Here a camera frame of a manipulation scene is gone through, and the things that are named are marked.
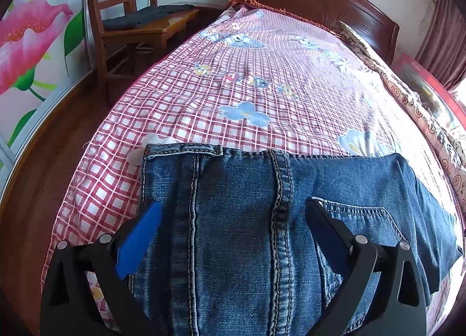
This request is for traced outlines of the wooden chair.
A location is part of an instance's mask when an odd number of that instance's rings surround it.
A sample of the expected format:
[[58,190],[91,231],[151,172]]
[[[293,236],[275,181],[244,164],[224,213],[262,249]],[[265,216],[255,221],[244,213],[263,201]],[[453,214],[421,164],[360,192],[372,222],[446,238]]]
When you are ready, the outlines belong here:
[[[137,53],[166,51],[173,36],[184,36],[188,23],[196,21],[198,9],[190,4],[160,6],[157,0],[88,0],[92,35],[96,46],[98,78],[111,102],[110,83],[130,81],[133,73],[118,74],[120,66],[134,61]],[[107,46],[126,45],[127,56],[112,70],[107,67]]]

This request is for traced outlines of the dark cloth on chair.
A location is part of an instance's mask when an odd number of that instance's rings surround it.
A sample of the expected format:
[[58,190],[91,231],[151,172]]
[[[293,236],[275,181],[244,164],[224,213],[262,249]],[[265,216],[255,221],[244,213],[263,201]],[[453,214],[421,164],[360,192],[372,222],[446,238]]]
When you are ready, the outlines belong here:
[[152,21],[166,18],[173,13],[192,10],[193,8],[191,4],[147,6],[124,16],[103,20],[103,29],[105,31],[137,29]]

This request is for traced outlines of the wooden bedside table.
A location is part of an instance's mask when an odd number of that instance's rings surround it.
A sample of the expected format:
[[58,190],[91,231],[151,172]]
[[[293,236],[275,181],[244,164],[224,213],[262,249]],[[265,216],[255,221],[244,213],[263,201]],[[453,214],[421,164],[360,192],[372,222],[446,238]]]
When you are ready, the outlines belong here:
[[226,10],[227,5],[217,5],[212,3],[191,2],[191,5],[197,10],[197,14],[188,20],[186,32],[188,36],[201,31],[213,23]]

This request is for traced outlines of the pink checked bed sheet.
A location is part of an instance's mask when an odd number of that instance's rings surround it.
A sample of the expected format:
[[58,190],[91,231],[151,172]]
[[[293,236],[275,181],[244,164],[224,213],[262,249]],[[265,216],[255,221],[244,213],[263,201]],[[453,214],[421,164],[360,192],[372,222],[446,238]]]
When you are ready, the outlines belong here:
[[[59,209],[43,272],[55,247],[92,244],[144,214],[141,165],[151,144],[208,144],[246,152],[367,157],[401,155],[453,216],[459,260],[426,296],[446,307],[465,269],[462,206],[435,149],[382,82],[337,35],[268,10],[226,10],[155,64],[124,93],[90,141]],[[119,328],[96,275],[92,295]],[[370,278],[346,335],[365,319],[381,274]]]

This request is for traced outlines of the blue denim jeans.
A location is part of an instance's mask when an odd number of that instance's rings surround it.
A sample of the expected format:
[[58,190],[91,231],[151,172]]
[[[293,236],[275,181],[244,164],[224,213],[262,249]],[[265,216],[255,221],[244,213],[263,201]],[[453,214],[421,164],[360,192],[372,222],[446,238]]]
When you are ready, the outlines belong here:
[[155,332],[305,335],[343,281],[306,224],[310,199],[374,243],[409,243],[426,296],[462,255],[453,216],[401,155],[151,144],[140,207],[163,218],[133,295]]

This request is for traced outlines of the orange fringed blanket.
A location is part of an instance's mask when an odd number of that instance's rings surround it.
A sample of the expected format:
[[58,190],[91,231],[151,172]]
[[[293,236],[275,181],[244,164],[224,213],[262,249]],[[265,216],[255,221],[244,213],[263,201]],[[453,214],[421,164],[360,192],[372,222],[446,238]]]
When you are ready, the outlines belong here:
[[284,15],[286,17],[293,18],[293,19],[295,19],[297,21],[302,21],[302,22],[307,23],[307,24],[312,24],[315,27],[318,27],[320,29],[325,30],[326,32],[329,32],[329,33],[331,33],[333,35],[336,35],[335,32],[333,32],[331,29],[327,28],[326,26],[324,26],[324,25],[322,25],[320,23],[311,21],[311,20],[309,20],[307,18],[304,18],[304,17],[301,17],[301,16],[296,15],[294,13],[288,12],[285,9],[277,9],[277,8],[272,7],[272,6],[262,4],[262,3],[258,2],[257,0],[228,0],[227,5],[228,6],[233,6],[233,7],[235,7],[235,6],[246,6],[248,8],[255,9],[255,10],[268,10],[268,11],[273,12],[273,13],[278,13],[278,14]]

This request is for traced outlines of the floral quilt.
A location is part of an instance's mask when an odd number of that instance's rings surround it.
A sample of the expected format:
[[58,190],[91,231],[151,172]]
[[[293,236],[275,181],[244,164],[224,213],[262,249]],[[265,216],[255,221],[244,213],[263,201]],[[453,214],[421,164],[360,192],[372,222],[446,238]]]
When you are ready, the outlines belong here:
[[441,113],[436,114],[424,102],[418,91],[408,84],[385,63],[375,50],[354,29],[343,21],[336,21],[332,26],[336,33],[368,68],[377,72],[390,94],[419,127],[440,161],[443,170],[453,186],[453,190],[462,206],[465,205],[465,127],[461,123],[447,125],[441,119],[443,114],[452,110],[447,105],[441,106]]

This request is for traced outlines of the maroon curtain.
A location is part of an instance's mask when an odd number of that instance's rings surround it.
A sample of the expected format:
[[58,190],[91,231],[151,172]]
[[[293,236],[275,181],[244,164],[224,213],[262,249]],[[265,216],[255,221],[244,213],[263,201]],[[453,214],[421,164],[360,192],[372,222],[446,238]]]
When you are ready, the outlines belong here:
[[415,60],[447,91],[465,79],[465,16],[454,0],[437,0]]

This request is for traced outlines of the floral wardrobe door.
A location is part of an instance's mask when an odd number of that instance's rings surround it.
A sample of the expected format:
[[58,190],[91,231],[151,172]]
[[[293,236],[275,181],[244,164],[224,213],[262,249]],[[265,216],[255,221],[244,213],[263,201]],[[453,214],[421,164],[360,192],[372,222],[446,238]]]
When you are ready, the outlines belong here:
[[1,13],[1,191],[51,111],[92,68],[84,0],[11,0]]

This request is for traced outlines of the red framed cartoon board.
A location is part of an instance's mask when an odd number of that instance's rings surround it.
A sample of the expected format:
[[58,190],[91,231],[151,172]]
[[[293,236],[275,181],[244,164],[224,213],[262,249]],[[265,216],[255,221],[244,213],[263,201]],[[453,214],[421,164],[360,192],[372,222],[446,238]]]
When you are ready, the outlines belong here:
[[443,129],[465,149],[465,106],[458,102],[424,67],[407,54],[396,60],[393,71],[415,91],[422,105]]

